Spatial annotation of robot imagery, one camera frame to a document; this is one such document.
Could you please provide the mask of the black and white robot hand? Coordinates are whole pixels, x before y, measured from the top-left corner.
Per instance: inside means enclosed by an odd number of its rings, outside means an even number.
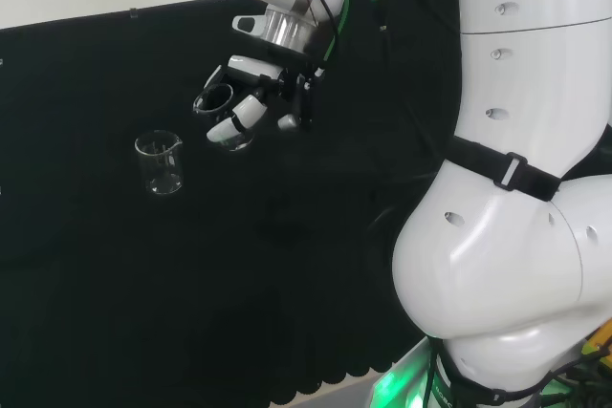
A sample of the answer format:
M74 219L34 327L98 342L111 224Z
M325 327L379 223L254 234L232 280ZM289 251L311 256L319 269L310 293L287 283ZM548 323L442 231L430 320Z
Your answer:
M208 142L230 151L246 147L275 102L288 105L276 122L282 132L312 126L314 92L325 70L311 63L303 70L233 55L208 77L192 104L193 115L206 126Z

